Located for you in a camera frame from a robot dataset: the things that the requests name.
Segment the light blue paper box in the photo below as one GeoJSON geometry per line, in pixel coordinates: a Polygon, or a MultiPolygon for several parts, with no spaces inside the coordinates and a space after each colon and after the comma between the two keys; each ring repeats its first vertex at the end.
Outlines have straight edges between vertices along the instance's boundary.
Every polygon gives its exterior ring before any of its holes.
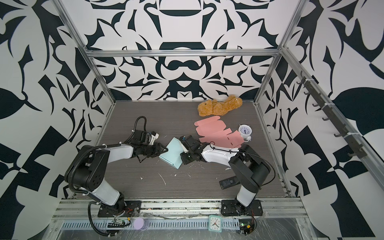
{"type": "Polygon", "coordinates": [[[183,164],[181,153],[186,153],[187,150],[182,145],[181,141],[177,138],[173,138],[167,145],[168,151],[159,156],[159,158],[165,163],[169,164],[175,169],[179,169],[183,164]]]}

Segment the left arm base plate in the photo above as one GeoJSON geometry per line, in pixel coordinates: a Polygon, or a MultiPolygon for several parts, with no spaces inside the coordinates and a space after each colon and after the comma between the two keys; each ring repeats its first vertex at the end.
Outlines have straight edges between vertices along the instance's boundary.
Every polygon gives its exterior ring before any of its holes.
{"type": "Polygon", "coordinates": [[[118,201],[114,206],[101,204],[99,218],[137,217],[141,211],[141,201],[118,201]]]}

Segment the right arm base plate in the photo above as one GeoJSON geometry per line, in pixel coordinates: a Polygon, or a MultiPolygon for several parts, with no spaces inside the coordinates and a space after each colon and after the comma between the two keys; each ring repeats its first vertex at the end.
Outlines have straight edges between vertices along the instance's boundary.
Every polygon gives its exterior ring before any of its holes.
{"type": "Polygon", "coordinates": [[[262,216],[264,213],[261,202],[253,200],[248,207],[243,206],[238,200],[222,200],[221,214],[225,217],[233,216],[262,216]]]}

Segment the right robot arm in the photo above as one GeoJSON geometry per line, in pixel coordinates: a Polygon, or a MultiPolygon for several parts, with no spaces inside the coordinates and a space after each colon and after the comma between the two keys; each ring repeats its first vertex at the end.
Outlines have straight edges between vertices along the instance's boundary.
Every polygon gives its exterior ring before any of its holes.
{"type": "Polygon", "coordinates": [[[241,185],[235,198],[238,212],[250,208],[257,193],[267,184],[265,181],[270,172],[276,175],[274,167],[249,145],[233,149],[222,148],[213,141],[202,143],[192,136],[182,136],[180,141],[186,149],[180,154],[184,165],[192,162],[215,163],[230,167],[235,173],[233,177],[220,181],[220,185],[223,190],[241,185]]]}

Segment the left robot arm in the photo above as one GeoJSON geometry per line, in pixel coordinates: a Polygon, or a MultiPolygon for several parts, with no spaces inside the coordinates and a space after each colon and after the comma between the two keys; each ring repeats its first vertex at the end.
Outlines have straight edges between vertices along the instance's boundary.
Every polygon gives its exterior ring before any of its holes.
{"type": "Polygon", "coordinates": [[[89,196],[87,215],[92,229],[100,236],[115,237],[118,231],[102,231],[94,223],[91,213],[93,205],[106,209],[109,215],[120,217],[131,211],[125,202],[124,194],[114,189],[106,180],[107,165],[112,162],[139,158],[155,158],[168,152],[168,148],[158,143],[159,135],[146,129],[134,128],[124,142],[114,145],[85,145],[65,173],[65,182],[75,194],[89,196]]]}

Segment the pink paper box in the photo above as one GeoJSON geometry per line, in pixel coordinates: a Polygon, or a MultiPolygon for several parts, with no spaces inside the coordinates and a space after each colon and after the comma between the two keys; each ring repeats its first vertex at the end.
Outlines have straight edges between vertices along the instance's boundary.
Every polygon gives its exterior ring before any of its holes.
{"type": "Polygon", "coordinates": [[[220,116],[209,117],[194,123],[201,143],[212,143],[221,148],[239,148],[245,141],[238,131],[228,128],[220,116]]]}

